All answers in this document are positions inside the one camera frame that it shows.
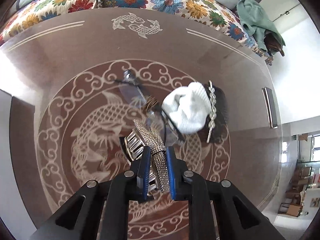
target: green towel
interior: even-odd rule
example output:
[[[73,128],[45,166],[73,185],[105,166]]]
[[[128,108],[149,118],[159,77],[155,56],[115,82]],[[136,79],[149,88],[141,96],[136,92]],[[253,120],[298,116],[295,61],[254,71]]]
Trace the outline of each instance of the green towel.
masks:
[[[280,45],[285,46],[284,40],[275,24],[269,20],[265,10],[256,1],[240,0],[237,4],[237,12],[240,18],[240,24],[249,35],[255,38],[259,49],[267,51],[263,40],[268,33],[272,33]]]

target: silver bolt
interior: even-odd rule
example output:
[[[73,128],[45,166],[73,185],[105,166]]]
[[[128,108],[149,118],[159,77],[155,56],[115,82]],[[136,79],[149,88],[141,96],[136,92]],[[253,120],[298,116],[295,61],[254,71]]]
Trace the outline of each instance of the silver bolt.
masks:
[[[221,185],[223,187],[230,187],[231,186],[231,182],[228,181],[227,179],[224,179],[222,182],[221,182]]]
[[[87,187],[95,187],[97,185],[97,182],[95,180],[89,180],[87,182]]]
[[[193,172],[192,171],[185,171],[183,174],[184,174],[184,176],[186,176],[188,178],[193,176]]]
[[[132,177],[132,176],[134,175],[134,172],[133,172],[133,171],[126,171],[126,172],[124,173],[124,175],[125,175],[126,177]]]

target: circular table pattern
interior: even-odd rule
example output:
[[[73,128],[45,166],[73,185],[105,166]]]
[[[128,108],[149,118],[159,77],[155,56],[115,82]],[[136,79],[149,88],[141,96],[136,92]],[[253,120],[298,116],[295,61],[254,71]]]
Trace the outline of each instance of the circular table pattern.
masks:
[[[57,207],[88,180],[107,181],[129,168],[118,138],[130,133],[133,119],[145,117],[136,107],[136,99],[128,100],[128,95],[121,93],[126,85],[114,81],[121,80],[126,69],[159,101],[194,81],[160,62],[123,59],[94,66],[64,85],[44,113],[37,142],[42,184]],[[198,134],[186,138],[183,145],[175,145],[177,157],[206,179],[224,179],[230,161],[228,128],[218,144],[201,142]],[[160,238],[187,225],[188,202],[174,202],[169,194],[158,193],[152,202],[129,204],[129,239]]]

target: table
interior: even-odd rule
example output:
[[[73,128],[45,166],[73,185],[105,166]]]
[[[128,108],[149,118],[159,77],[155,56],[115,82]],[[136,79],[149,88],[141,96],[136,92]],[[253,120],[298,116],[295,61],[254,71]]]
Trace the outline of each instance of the table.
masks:
[[[138,17],[135,22],[125,20],[130,14]],[[147,33],[139,29],[140,19]],[[8,72],[4,88],[17,96],[10,124],[13,167],[36,226],[85,180],[108,180],[128,168],[116,138],[141,113],[113,82],[124,69],[140,76],[159,100],[180,85],[212,80],[228,102],[225,136],[221,144],[208,145],[191,135],[177,147],[179,157],[207,179],[229,179],[260,209],[274,194],[281,126],[270,129],[262,93],[264,87],[274,89],[271,77],[258,55],[225,34],[157,11],[103,8],[39,23],[0,51],[15,73]],[[99,118],[104,131],[96,132],[92,122]],[[36,152],[30,146],[33,137]],[[79,159],[83,147],[91,151],[86,162]],[[176,238],[172,233],[185,238],[187,220],[186,205],[166,195],[147,206],[131,203],[129,238]]]

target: fish design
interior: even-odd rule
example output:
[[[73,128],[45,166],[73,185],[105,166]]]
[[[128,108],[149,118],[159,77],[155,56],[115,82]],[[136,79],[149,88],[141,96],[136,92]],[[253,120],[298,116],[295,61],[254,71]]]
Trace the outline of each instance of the fish design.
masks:
[[[143,24],[140,24],[140,25],[130,24],[128,25],[128,27],[130,30],[137,32],[140,37],[145,39],[147,39],[146,34],[155,34],[159,31],[162,31],[162,29],[160,29],[160,25],[158,21],[152,21],[152,20],[148,20],[148,21],[153,24],[153,25],[150,25],[150,28],[145,27]]]
[[[120,25],[120,23],[123,23],[123,21],[128,21],[131,23],[145,23],[144,19],[141,19],[140,17],[136,16],[133,13],[129,13],[129,15],[122,15],[119,16],[118,18],[112,19],[111,21],[113,21],[113,25],[112,28],[115,29],[125,29],[125,27],[123,27],[122,25]]]

